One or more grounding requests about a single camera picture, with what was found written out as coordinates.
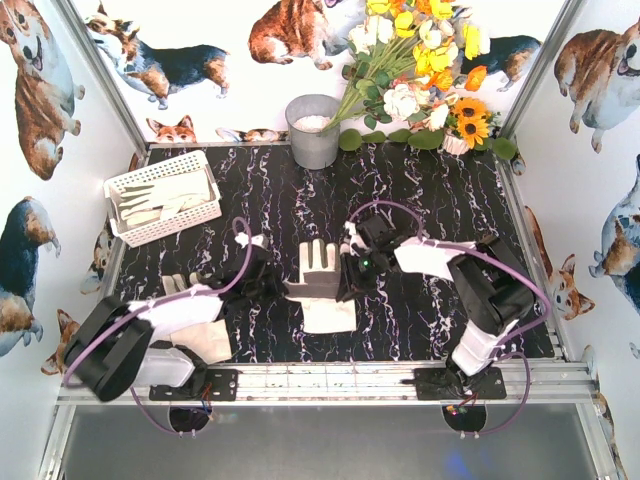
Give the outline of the white glove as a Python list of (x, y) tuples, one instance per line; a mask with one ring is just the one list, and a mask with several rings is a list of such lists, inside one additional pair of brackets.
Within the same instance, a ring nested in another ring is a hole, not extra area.
[(341, 280), (339, 249), (317, 238), (299, 244), (297, 282), (284, 281), (286, 298), (301, 304), (302, 330), (324, 335), (354, 332), (355, 302), (336, 299)]
[(182, 210), (209, 202), (209, 181), (203, 170), (172, 175), (124, 188), (117, 204), (121, 221), (129, 227), (167, 220)]
[[(201, 284), (210, 275), (197, 272), (189, 274), (188, 281), (181, 274), (163, 275), (162, 284), (166, 295), (186, 290), (189, 286)], [(189, 349), (206, 364), (224, 362), (232, 358), (231, 344), (224, 319), (214, 322), (191, 325), (159, 338), (173, 346)]]

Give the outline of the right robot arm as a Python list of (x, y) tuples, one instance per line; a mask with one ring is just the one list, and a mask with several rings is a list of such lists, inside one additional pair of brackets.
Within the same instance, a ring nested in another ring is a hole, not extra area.
[(460, 381), (477, 376), (495, 361), (500, 342), (536, 300), (524, 269), (501, 239), (451, 243), (408, 237), (379, 215), (344, 224), (340, 269), (338, 302), (375, 289), (377, 278), (387, 272), (452, 282), (467, 323), (448, 354), (446, 369)]

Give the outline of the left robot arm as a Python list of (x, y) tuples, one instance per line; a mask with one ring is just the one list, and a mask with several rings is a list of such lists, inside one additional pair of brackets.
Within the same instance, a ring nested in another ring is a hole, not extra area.
[(212, 365), (233, 356), (229, 322), (287, 292), (265, 236), (242, 253), (174, 293), (101, 300), (65, 347), (64, 385), (86, 387), (102, 402), (142, 388), (155, 401), (198, 399), (214, 381)]

